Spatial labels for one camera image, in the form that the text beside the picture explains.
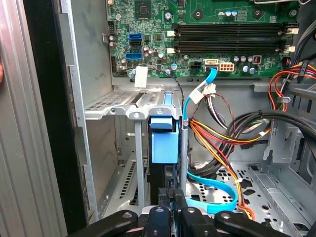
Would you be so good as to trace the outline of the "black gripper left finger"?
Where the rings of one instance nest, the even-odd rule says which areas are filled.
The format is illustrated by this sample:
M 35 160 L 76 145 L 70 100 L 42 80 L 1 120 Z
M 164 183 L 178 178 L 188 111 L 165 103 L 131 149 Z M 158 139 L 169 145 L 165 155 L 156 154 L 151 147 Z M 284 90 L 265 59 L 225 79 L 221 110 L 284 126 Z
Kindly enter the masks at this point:
M 120 210 L 69 234 L 70 237 L 169 237 L 170 235 L 171 204 L 167 188 L 159 189 L 158 205 L 144 207 L 140 215 L 131 210 Z

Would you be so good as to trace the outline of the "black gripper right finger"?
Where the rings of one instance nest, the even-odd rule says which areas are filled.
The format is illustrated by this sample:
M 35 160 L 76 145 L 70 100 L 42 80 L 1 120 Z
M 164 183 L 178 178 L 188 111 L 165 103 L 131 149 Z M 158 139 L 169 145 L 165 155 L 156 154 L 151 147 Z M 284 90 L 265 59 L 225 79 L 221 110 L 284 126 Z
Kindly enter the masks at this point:
M 221 211 L 214 218 L 187 204 L 181 189 L 174 190 L 174 215 L 179 237 L 286 237 L 287 234 L 249 220 L 238 213 Z

